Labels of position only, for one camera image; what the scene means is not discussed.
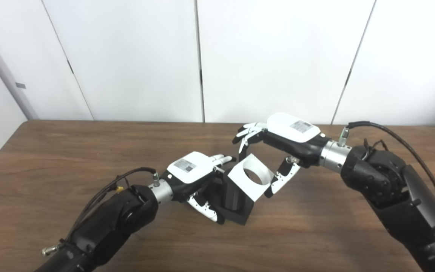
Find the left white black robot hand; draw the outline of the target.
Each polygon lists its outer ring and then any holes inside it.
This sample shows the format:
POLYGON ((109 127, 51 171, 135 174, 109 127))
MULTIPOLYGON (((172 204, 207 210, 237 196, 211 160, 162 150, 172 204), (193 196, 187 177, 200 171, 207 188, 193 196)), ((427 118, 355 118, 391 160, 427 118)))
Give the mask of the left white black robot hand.
POLYGON ((211 221, 224 224, 224 216, 204 197, 203 191, 215 179, 222 178, 223 165, 236 160, 233 156, 208 156, 193 151, 169 164, 149 188, 159 206, 170 201, 186 202, 211 221))

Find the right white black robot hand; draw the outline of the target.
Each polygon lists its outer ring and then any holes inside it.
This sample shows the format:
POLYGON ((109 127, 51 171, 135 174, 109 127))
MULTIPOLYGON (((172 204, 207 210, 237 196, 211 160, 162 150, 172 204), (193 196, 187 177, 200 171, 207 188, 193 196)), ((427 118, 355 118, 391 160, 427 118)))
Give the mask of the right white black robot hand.
POLYGON ((349 129, 344 128, 338 141, 323 134, 319 127, 287 113, 276 113, 266 122, 254 122, 243 125, 233 144, 240 144, 239 160, 247 157, 251 144, 263 142, 287 153, 279 166, 265 196, 271 198, 301 168, 321 166, 333 172, 342 172, 351 147, 346 145, 349 129))

